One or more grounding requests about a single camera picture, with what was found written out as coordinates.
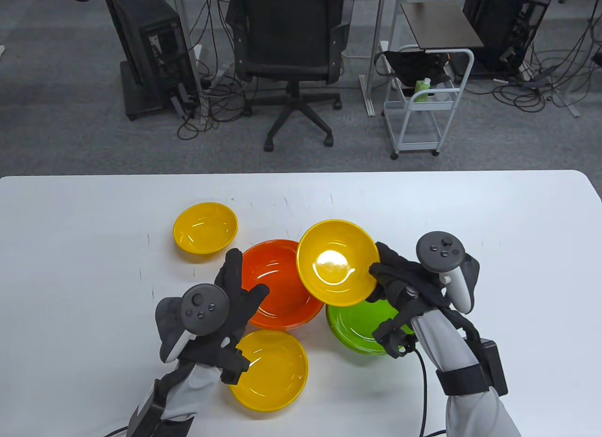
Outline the person's left hand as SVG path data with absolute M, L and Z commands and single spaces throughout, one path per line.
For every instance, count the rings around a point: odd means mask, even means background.
M 228 250 L 215 278 L 215 284 L 228 296 L 228 315 L 219 329 L 188 342 L 179 355 L 180 360 L 219 368 L 222 371 L 220 380 L 226 385 L 236 385 L 240 376 L 249 370 L 250 362 L 237 345 L 250 319 L 269 295 L 269 287 L 265 284 L 257 284 L 250 291 L 242 287 L 242 267 L 241 250 Z

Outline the person's right hand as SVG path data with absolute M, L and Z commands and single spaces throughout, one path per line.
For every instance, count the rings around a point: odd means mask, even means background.
M 379 261 L 372 263 L 368 273 L 376 286 L 366 302 L 385 300 L 397 310 L 397 315 L 388 318 L 374 330 L 373 337 L 394 359 L 415 351 L 418 336 L 409 336 L 404 326 L 417 330 L 411 323 L 429 311 L 441 311 L 455 329 L 463 329 L 469 340 L 476 341 L 479 332 L 463 315 L 454 302 L 450 285 L 441 282 L 439 273 L 426 269 L 421 263 L 409 261 L 387 244 L 377 242 Z

